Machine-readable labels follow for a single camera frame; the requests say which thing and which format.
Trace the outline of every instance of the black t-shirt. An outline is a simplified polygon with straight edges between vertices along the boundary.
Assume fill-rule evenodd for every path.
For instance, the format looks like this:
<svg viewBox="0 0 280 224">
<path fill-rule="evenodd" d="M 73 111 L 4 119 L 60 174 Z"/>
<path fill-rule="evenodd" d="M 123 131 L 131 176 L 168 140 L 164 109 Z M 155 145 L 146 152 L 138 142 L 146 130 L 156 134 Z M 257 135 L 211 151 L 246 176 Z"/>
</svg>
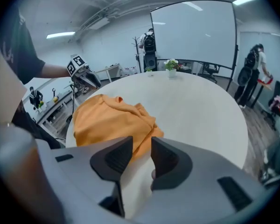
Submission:
<svg viewBox="0 0 280 224">
<path fill-rule="evenodd" d="M 16 6 L 10 8 L 0 25 L 0 50 L 23 84 L 40 74 L 45 64 L 37 57 L 25 19 Z M 42 131 L 25 112 L 23 102 L 19 104 L 12 122 L 28 130 L 35 138 L 44 139 Z"/>
</svg>

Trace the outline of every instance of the person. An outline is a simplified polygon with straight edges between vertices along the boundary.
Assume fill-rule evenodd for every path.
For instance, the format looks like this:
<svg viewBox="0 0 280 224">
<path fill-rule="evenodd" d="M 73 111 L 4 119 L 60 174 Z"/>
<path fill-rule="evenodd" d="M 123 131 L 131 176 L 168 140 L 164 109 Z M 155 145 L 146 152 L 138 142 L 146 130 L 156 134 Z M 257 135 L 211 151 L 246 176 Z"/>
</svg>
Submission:
<svg viewBox="0 0 280 224">
<path fill-rule="evenodd" d="M 154 30 L 150 28 L 148 32 L 142 34 L 140 37 L 140 44 L 139 48 L 144 49 L 144 53 L 146 52 L 155 52 L 155 41 L 154 41 Z M 146 59 L 145 56 L 143 57 L 143 67 L 144 67 L 144 72 L 146 71 Z"/>
<path fill-rule="evenodd" d="M 2 19 L 0 51 L 23 84 L 27 84 L 34 77 L 70 77 L 66 67 L 45 63 L 37 57 L 25 19 L 16 5 L 12 5 Z M 59 142 L 31 119 L 22 101 L 14 114 L 12 123 L 29 131 L 34 138 L 45 140 L 51 149 L 60 148 Z"/>
<path fill-rule="evenodd" d="M 39 91 L 35 91 L 33 86 L 30 87 L 29 100 L 30 103 L 34 106 L 33 109 L 38 109 L 38 105 L 42 100 L 43 95 Z"/>
<path fill-rule="evenodd" d="M 264 53 L 263 45 L 257 44 L 251 49 L 251 51 L 253 51 L 253 50 L 257 51 L 258 55 L 256 55 L 255 64 L 252 68 L 252 74 L 248 81 L 246 89 L 245 89 L 245 86 L 239 86 L 234 95 L 234 99 L 236 101 L 240 98 L 238 105 L 241 109 L 245 109 L 248 97 L 251 93 L 251 90 L 254 88 L 254 86 L 257 85 L 260 67 L 262 68 L 264 74 L 267 77 L 269 77 L 269 78 L 271 77 L 270 73 L 266 69 L 266 55 Z"/>
</svg>

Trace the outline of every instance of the desk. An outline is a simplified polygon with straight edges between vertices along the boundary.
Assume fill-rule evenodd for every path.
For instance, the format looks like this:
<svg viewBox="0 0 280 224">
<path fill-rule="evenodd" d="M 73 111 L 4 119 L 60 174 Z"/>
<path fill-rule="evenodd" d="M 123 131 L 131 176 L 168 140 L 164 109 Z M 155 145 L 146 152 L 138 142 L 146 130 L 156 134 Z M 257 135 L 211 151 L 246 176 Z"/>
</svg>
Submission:
<svg viewBox="0 0 280 224">
<path fill-rule="evenodd" d="M 109 81 L 110 81 L 110 83 L 111 83 L 112 80 L 111 80 L 111 76 L 110 76 L 109 70 L 112 70 L 112 69 L 119 69 L 119 66 L 120 66 L 120 65 L 110 66 L 110 67 L 108 67 L 108 68 L 106 68 L 106 69 L 99 70 L 99 71 L 97 71 L 96 73 L 100 73 L 100 72 L 104 72 L 104 71 L 105 71 L 106 74 L 107 74 L 107 76 L 108 76 L 108 79 L 109 79 Z"/>
<path fill-rule="evenodd" d="M 261 93 L 262 93 L 262 91 L 263 91 L 263 88 L 266 88 L 266 89 L 272 91 L 272 88 L 271 88 L 271 86 L 270 86 L 269 84 L 263 84 L 263 83 L 261 83 L 261 82 L 259 82 L 259 81 L 257 81 L 257 83 L 261 85 L 261 88 L 260 88 L 259 92 L 257 93 L 257 95 L 256 95 L 256 97 L 255 97 L 255 99 L 254 99 L 254 101 L 253 101 L 253 103 L 252 103 L 252 105 L 251 105 L 251 107 L 250 107 L 251 109 L 254 108 L 254 106 L 255 106 L 255 104 L 256 104 L 258 98 L 260 97 L 260 95 L 261 95 Z M 252 95 L 253 95 L 253 93 L 254 93 L 254 91 L 255 91 L 255 89 L 256 89 L 256 86 L 257 86 L 257 84 L 254 86 L 253 90 L 251 91 L 251 94 L 250 94 L 250 96 L 249 96 L 249 98 L 248 98 L 248 101 L 251 99 L 251 97 L 252 97 Z"/>
<path fill-rule="evenodd" d="M 67 91 L 65 93 L 58 94 L 58 101 L 54 103 L 53 100 L 49 101 L 46 105 L 46 109 L 43 112 L 38 112 L 33 118 L 37 124 L 39 124 L 48 134 L 50 134 L 53 138 L 56 136 L 44 126 L 44 123 L 47 123 L 48 126 L 53 130 L 53 132 L 57 133 L 57 130 L 48 122 L 48 117 L 59 108 L 59 106 L 64 105 L 66 109 L 68 109 L 66 102 L 72 100 L 72 91 Z"/>
<path fill-rule="evenodd" d="M 164 137 L 214 151 L 242 168 L 248 150 L 243 113 L 220 86 L 199 76 L 177 72 L 169 79 L 165 71 L 153 76 L 140 73 L 119 79 L 94 94 L 121 96 L 131 105 L 141 103 L 156 117 Z M 71 121 L 66 147 L 76 146 Z M 130 164 L 121 177 L 126 217 L 132 217 L 151 195 L 150 152 Z"/>
</svg>

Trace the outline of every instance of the office chair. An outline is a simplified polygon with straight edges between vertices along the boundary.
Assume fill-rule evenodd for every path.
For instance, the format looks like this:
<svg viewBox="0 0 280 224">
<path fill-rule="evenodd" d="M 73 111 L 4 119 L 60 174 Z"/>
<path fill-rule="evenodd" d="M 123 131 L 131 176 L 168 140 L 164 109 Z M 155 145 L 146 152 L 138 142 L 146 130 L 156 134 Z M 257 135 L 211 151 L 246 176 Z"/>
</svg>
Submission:
<svg viewBox="0 0 280 224">
<path fill-rule="evenodd" d="M 211 80 L 217 84 L 217 80 L 215 79 L 213 74 L 219 73 L 219 70 L 220 70 L 220 67 L 218 65 L 203 63 L 202 75 L 204 78 Z"/>
<path fill-rule="evenodd" d="M 276 96 L 280 96 L 280 81 L 276 81 L 275 88 L 274 88 L 274 95 L 273 95 L 273 97 L 269 100 L 268 106 L 270 106 L 270 105 L 273 103 L 274 98 L 275 98 Z M 267 112 L 267 111 L 265 111 L 265 110 L 262 110 L 261 113 L 266 114 L 266 116 L 264 117 L 264 120 L 266 120 L 266 121 L 270 120 L 271 123 L 272 123 L 272 128 L 273 128 L 273 130 L 276 130 L 276 127 L 275 127 L 275 125 L 276 125 L 275 117 L 276 117 L 276 116 L 279 116 L 279 117 L 280 117 L 280 111 L 279 111 L 279 109 L 278 109 L 277 107 L 274 106 L 274 107 L 271 109 L 270 112 Z"/>
</svg>

